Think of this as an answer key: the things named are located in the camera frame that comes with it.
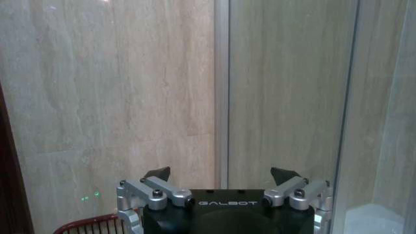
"beige marble tile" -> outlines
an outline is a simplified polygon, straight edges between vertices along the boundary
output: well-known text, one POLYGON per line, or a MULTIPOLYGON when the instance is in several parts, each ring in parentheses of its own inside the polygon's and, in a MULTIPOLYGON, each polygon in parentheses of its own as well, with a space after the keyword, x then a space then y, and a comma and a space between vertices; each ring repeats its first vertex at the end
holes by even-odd
POLYGON ((2 0, 0 82, 36 233, 155 167, 214 187, 214 1, 2 0))
POLYGON ((231 1, 230 185, 334 181, 355 1, 231 1))
POLYGON ((27 156, 23 171, 36 231, 52 233, 71 221, 115 212, 120 180, 140 179, 154 168, 171 166, 170 182, 179 187, 212 188, 212 151, 214 135, 204 134, 27 156))

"glass shower enclosure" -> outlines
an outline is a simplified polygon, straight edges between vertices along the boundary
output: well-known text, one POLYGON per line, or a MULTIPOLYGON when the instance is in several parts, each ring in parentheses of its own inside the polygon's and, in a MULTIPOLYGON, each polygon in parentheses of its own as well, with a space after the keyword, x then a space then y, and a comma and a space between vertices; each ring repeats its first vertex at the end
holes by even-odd
POLYGON ((332 233, 414 234, 416 2, 231 0, 228 187, 335 187, 332 233))

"silver joint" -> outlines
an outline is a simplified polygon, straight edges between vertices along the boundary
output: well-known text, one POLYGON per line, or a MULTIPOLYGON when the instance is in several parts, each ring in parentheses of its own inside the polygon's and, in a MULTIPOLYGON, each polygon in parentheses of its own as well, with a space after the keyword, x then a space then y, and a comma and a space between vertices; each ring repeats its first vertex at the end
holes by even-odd
POLYGON ((266 201, 267 206, 271 207, 283 206, 286 198, 290 196, 290 194, 296 189, 303 188, 306 184, 307 181, 302 177, 295 176, 276 188, 264 190, 263 200, 266 201))
POLYGON ((123 187, 118 188, 118 208, 119 210, 134 209, 150 206, 151 210, 163 210, 168 204, 167 194, 160 191, 155 195, 155 190, 144 183, 127 180, 123 187))
POLYGON ((130 234, 144 234, 142 219, 135 210, 119 211, 118 216, 124 221, 130 234))
POLYGON ((194 197, 191 190, 176 188, 156 176, 148 177, 143 181, 143 183, 154 189, 163 191, 167 194, 168 198, 172 200, 172 204, 175 206, 188 207, 190 205, 192 205, 194 197))
POLYGON ((290 195, 291 207, 307 210, 315 207, 314 233, 327 234, 332 217, 334 188, 324 180, 312 181, 304 188, 295 190, 290 195))

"red basket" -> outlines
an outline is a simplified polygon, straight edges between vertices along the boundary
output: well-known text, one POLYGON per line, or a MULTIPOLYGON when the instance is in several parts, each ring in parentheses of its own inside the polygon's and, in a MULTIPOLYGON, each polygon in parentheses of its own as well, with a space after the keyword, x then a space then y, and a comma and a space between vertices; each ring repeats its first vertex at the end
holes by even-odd
POLYGON ((116 214, 83 219, 62 226, 54 234, 124 234, 124 223, 116 214))

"galbot logo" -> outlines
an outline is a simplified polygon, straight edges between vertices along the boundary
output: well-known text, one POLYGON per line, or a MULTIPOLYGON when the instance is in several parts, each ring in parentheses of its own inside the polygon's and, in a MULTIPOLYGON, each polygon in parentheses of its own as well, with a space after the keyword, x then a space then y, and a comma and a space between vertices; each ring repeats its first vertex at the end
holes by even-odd
POLYGON ((254 206, 258 204, 256 201, 200 201, 198 203, 200 206, 254 206))

